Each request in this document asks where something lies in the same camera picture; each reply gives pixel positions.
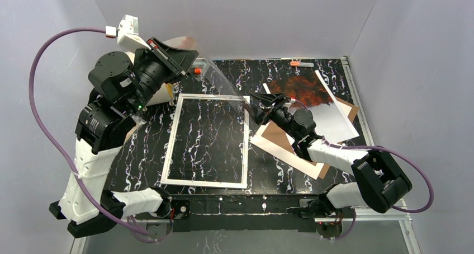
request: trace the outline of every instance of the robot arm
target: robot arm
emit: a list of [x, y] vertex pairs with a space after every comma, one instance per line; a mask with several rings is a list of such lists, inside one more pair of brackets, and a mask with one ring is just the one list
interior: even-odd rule
[[79, 114], [74, 163], [63, 197], [50, 205], [58, 219], [68, 219], [68, 231], [76, 238], [103, 233], [116, 225], [91, 204], [79, 188], [80, 178], [89, 193], [109, 213], [126, 218], [144, 212], [166, 215], [169, 195], [159, 187], [142, 191], [112, 192], [104, 184], [127, 133], [135, 127], [137, 114], [163, 83], [178, 82], [198, 56], [195, 50], [171, 48], [156, 38], [138, 37], [136, 17], [125, 16], [116, 30], [107, 27], [107, 37], [117, 37], [125, 52], [107, 53], [97, 60], [88, 79], [94, 89], [88, 105]]
[[254, 120], [266, 124], [272, 120], [294, 138], [292, 148], [302, 159], [322, 162], [348, 172], [355, 182], [338, 184], [319, 199], [316, 211], [329, 214], [346, 206], [369, 206], [385, 213], [411, 190], [411, 182], [390, 154], [378, 150], [350, 150], [329, 144], [314, 130], [311, 111], [300, 108], [288, 112], [290, 99], [282, 93], [251, 93], [264, 107], [253, 106]]

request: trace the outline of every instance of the gray wall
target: gray wall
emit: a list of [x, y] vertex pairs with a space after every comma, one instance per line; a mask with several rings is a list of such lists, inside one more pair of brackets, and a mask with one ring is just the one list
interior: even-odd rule
[[[2, 253], [68, 253], [67, 221], [48, 212], [61, 198], [69, 168], [34, 122], [27, 95], [39, 47], [59, 31], [105, 25], [94, 0], [0, 0], [0, 249]], [[76, 34], [48, 48], [39, 64], [36, 103], [50, 131], [74, 154], [74, 128], [87, 102], [87, 74], [116, 48], [100, 34]]]
[[[376, 143], [433, 182], [433, 207], [413, 216], [424, 253], [474, 247], [473, 43], [472, 0], [378, 0], [349, 59]], [[427, 188], [409, 176], [407, 204], [418, 208]]]
[[107, 23], [128, 13], [140, 35], [193, 36], [213, 58], [341, 57], [376, 0], [96, 0]]

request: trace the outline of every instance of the purple cable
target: purple cable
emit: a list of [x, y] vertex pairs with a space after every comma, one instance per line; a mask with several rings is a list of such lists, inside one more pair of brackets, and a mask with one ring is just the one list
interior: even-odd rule
[[300, 104], [303, 108], [307, 109], [307, 108], [306, 108], [306, 105], [305, 105], [303, 102], [301, 102], [300, 100], [295, 100], [295, 103], [298, 103], [298, 104]]
[[48, 46], [51, 45], [55, 40], [59, 39], [60, 37], [65, 36], [65, 35], [76, 33], [76, 32], [97, 32], [97, 33], [105, 34], [105, 30], [103, 30], [103, 29], [97, 29], [97, 28], [94, 28], [94, 27], [77, 27], [77, 28], [65, 30], [63, 32], [60, 32], [60, 33], [56, 34], [53, 37], [51, 37], [49, 40], [47, 40], [45, 42], [45, 44], [43, 44], [43, 46], [40, 48], [40, 50], [36, 54], [35, 60], [33, 60], [33, 64], [31, 65], [31, 70], [30, 70], [30, 82], [29, 82], [29, 87], [28, 87], [28, 94], [29, 94], [29, 98], [30, 98], [31, 111], [33, 112], [33, 116], [35, 117], [35, 120], [38, 123], [38, 126], [40, 127], [41, 131], [46, 135], [46, 137], [49, 139], [49, 141], [51, 141], [51, 143], [54, 145], [54, 147], [56, 147], [56, 149], [59, 150], [61, 155], [63, 155], [64, 159], [66, 159], [69, 167], [71, 168], [71, 170], [74, 173], [74, 177], [77, 180], [77, 183], [78, 183], [80, 189], [82, 190], [84, 195], [87, 197], [87, 199], [91, 202], [91, 204], [94, 205], [102, 214], [104, 214], [106, 217], [113, 220], [117, 224], [120, 224], [120, 225], [124, 226], [125, 228], [130, 229], [131, 231], [143, 234], [144, 236], [148, 236], [148, 232], [146, 230], [141, 229], [140, 227], [135, 227], [133, 225], [130, 225], [129, 223], [121, 221], [119, 218], [117, 218], [116, 216], [109, 213], [106, 209], [101, 207], [101, 205], [98, 202], [95, 201], [94, 197], [92, 197], [92, 195], [89, 193], [86, 186], [84, 185], [84, 182], [82, 182], [81, 179], [77, 178], [78, 171], [77, 171], [77, 169], [74, 165], [73, 160], [68, 155], [66, 150], [63, 147], [61, 147], [61, 145], [56, 141], [56, 139], [54, 139], [54, 137], [51, 135], [51, 133], [49, 133], [48, 129], [43, 124], [43, 122], [40, 118], [40, 115], [38, 114], [38, 110], [36, 109], [35, 96], [34, 96], [35, 73], [36, 73], [36, 67], [38, 66], [38, 62], [40, 61], [41, 56], [43, 55], [46, 48], [48, 48]]
[[420, 213], [420, 212], [423, 212], [423, 211], [426, 211], [427, 209], [429, 209], [431, 207], [431, 205], [433, 204], [434, 191], [433, 191], [433, 186], [431, 185], [431, 182], [428, 179], [428, 176], [420, 169], [420, 167], [415, 165], [414, 162], [407, 159], [405, 156], [401, 155], [400, 153], [395, 152], [394, 150], [391, 150], [391, 149], [386, 149], [384, 147], [378, 147], [378, 146], [341, 146], [341, 145], [335, 145], [335, 144], [331, 144], [324, 137], [323, 137], [323, 141], [324, 141], [325, 144], [327, 144], [328, 146], [330, 146], [332, 148], [338, 148], [338, 149], [374, 149], [374, 150], [381, 150], [381, 151], [384, 151], [384, 152], [388, 152], [390, 154], [393, 154], [393, 155], [399, 157], [400, 159], [402, 159], [403, 161], [405, 161], [406, 163], [411, 165], [415, 170], [417, 170], [418, 173], [420, 173], [420, 175], [425, 180], [426, 185], [428, 187], [428, 191], [429, 191], [428, 202], [426, 203], [426, 205], [424, 207], [419, 208], [419, 209], [404, 209], [404, 208], [399, 208], [398, 206], [392, 206], [393, 209], [396, 209], [398, 211], [405, 212], [405, 213]]
[[[127, 222], [130, 224], [130, 220], [133, 222], [133, 224], [135, 226], [138, 226], [138, 223], [136, 222], [136, 219], [134, 216], [130, 216], [130, 217], [127, 217]], [[164, 237], [160, 238], [160, 239], [145, 239], [145, 238], [141, 238], [139, 237], [134, 231], [130, 230], [130, 233], [132, 233], [132, 235], [135, 237], [135, 239], [137, 239], [138, 241], [140, 242], [143, 242], [143, 243], [158, 243], [160, 242], [161, 240], [164, 240], [166, 239], [171, 233], [168, 233], [167, 235], [165, 235]]]
[[335, 237], [334, 240], [342, 239], [342, 238], [346, 237], [347, 235], [349, 235], [349, 233], [352, 231], [352, 228], [354, 228], [354, 225], [356, 224], [356, 217], [357, 217], [355, 208], [352, 209], [352, 214], [354, 214], [354, 218], [352, 219], [352, 222], [349, 226], [349, 229], [343, 235], [341, 235], [339, 237]]

